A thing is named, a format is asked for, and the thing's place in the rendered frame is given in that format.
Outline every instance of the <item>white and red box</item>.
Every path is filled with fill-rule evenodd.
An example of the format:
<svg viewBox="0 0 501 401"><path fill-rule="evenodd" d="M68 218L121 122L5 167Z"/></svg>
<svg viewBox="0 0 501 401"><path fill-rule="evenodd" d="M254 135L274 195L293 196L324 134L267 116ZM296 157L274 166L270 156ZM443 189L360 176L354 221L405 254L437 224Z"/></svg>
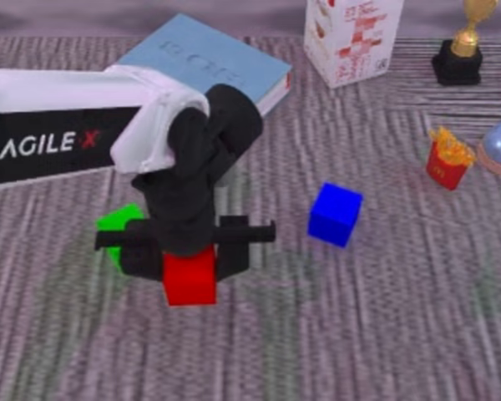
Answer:
<svg viewBox="0 0 501 401"><path fill-rule="evenodd" d="M307 0L304 49L326 85L388 71L404 0Z"/></svg>

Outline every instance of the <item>golden trophy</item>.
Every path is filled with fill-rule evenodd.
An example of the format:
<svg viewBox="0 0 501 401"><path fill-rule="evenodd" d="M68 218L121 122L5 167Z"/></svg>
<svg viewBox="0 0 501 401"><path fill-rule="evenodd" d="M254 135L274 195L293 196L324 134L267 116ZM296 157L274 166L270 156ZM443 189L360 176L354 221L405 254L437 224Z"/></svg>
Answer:
<svg viewBox="0 0 501 401"><path fill-rule="evenodd" d="M433 57L434 73L441 85L476 85L481 82L478 71L483 54L478 47L475 28L493 13L497 5L498 0L464 0L468 26L460 29L453 40L444 40L440 53Z"/></svg>

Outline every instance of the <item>blue book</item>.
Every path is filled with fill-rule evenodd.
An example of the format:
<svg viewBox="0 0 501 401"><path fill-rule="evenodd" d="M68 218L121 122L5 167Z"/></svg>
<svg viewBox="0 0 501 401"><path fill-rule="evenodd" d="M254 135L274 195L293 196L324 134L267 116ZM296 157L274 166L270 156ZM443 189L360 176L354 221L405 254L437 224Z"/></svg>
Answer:
<svg viewBox="0 0 501 401"><path fill-rule="evenodd" d="M184 14L178 14L117 64L157 69L205 93L215 84L238 88L262 115L289 92L291 66Z"/></svg>

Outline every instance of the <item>blue and white toy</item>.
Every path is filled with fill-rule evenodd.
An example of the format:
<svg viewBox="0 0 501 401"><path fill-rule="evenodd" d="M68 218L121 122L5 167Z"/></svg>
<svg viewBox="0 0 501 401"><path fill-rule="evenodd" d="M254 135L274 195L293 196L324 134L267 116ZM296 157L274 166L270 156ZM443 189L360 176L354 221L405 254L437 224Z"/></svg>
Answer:
<svg viewBox="0 0 501 401"><path fill-rule="evenodd" d="M345 247L357 223L363 195L325 183L310 211L308 235Z"/></svg>

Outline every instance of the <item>yellow fries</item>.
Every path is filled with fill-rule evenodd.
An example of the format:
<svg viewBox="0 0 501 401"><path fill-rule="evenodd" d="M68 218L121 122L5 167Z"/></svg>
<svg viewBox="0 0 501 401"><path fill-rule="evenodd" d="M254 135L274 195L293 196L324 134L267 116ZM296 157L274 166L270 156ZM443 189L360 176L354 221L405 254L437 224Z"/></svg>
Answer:
<svg viewBox="0 0 501 401"><path fill-rule="evenodd" d="M475 162L474 152L466 144L457 140L450 130L440 126L438 132L431 129L428 134L436 142L438 157L447 164L469 167Z"/></svg>

